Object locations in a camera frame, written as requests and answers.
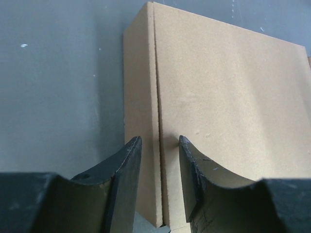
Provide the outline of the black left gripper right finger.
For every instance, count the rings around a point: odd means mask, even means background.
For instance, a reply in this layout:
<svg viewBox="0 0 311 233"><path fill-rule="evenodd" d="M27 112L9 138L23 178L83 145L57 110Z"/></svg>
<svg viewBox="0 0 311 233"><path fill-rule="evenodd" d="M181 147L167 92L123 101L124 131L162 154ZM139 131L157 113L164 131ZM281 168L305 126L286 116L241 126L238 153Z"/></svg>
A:
<svg viewBox="0 0 311 233"><path fill-rule="evenodd" d="M179 137L186 221L193 233L308 233L310 179L242 177Z"/></svg>

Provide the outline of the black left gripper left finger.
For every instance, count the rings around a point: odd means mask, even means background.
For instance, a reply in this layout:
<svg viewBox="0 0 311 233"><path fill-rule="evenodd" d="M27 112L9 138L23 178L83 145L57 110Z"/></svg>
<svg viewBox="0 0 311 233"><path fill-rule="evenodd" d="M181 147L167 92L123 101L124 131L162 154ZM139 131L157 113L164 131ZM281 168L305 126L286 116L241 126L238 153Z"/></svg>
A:
<svg viewBox="0 0 311 233"><path fill-rule="evenodd" d="M72 179L52 172L2 173L1 232L132 232L141 150L141 137L133 137Z"/></svg>

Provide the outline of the brown cardboard box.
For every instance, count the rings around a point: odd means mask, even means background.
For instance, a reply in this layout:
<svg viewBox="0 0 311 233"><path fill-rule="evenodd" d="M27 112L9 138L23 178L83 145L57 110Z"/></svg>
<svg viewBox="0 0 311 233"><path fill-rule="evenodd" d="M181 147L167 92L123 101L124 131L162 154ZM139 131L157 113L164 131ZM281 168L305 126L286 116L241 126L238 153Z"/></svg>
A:
<svg viewBox="0 0 311 233"><path fill-rule="evenodd" d="M311 175L306 49L147 2L123 33L124 135L142 137L137 211L188 233L178 138L251 180Z"/></svg>

